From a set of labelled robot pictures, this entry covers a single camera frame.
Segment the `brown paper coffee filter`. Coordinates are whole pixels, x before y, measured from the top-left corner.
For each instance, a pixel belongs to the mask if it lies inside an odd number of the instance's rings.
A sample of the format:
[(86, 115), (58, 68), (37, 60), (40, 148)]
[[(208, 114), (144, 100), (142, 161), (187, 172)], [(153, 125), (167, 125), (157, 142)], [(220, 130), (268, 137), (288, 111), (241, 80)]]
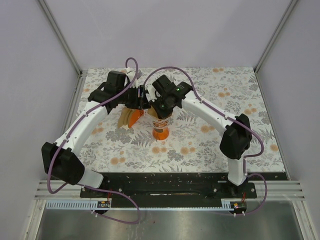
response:
[(167, 119), (167, 118), (169, 118), (169, 117), (172, 116), (172, 113), (170, 113), (170, 114), (167, 115), (166, 117), (159, 117), (158, 114), (157, 114), (157, 112), (156, 112), (156, 110), (155, 110), (153, 107), (151, 107), (151, 108), (149, 108), (149, 109), (147, 110), (147, 114), (150, 115), (150, 116), (152, 116), (152, 117), (155, 118), (155, 119), (158, 119), (158, 120), (165, 120), (165, 119)]

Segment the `clear glass dripper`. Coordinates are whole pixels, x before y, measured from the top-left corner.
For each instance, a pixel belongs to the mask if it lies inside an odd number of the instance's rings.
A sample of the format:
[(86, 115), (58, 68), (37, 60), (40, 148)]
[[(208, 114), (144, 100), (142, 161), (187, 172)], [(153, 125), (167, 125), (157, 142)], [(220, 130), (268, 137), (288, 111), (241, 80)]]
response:
[(152, 124), (154, 128), (163, 129), (169, 127), (172, 124), (173, 118), (170, 116), (166, 119), (159, 119), (157, 117), (152, 116)]

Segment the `orange coffee filter box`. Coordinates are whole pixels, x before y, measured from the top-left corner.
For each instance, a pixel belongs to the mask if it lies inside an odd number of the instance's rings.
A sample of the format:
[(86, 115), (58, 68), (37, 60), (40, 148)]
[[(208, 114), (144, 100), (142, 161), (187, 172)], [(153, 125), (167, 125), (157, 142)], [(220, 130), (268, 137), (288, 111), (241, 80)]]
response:
[(123, 107), (117, 122), (117, 127), (131, 128), (144, 114), (144, 110)]

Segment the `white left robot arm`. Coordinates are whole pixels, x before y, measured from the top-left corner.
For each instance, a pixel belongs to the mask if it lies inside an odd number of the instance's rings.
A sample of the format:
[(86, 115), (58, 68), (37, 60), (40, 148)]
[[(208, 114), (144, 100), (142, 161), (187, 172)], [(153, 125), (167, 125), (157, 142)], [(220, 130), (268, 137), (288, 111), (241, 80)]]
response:
[(46, 142), (41, 148), (45, 173), (70, 185), (91, 187), (98, 198), (107, 195), (109, 186), (103, 175), (86, 168), (79, 155), (93, 130), (118, 105), (134, 110), (146, 109), (149, 105), (144, 87), (138, 85), (140, 70), (126, 68), (125, 72), (112, 70), (105, 82), (90, 93), (83, 111), (68, 130), (54, 143)]

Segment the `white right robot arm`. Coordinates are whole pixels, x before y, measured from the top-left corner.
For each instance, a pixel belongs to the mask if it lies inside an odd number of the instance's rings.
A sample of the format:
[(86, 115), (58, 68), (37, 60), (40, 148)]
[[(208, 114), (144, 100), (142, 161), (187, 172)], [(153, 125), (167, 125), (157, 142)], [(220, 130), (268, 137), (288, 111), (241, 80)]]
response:
[(190, 111), (219, 132), (219, 149), (228, 161), (228, 194), (233, 198), (243, 195), (246, 191), (243, 183), (247, 178), (243, 154), (249, 149), (252, 140), (249, 118), (245, 114), (236, 116), (206, 103), (196, 95), (192, 85), (183, 81), (175, 84), (165, 75), (148, 84), (146, 92), (159, 119), (168, 118), (177, 107)]

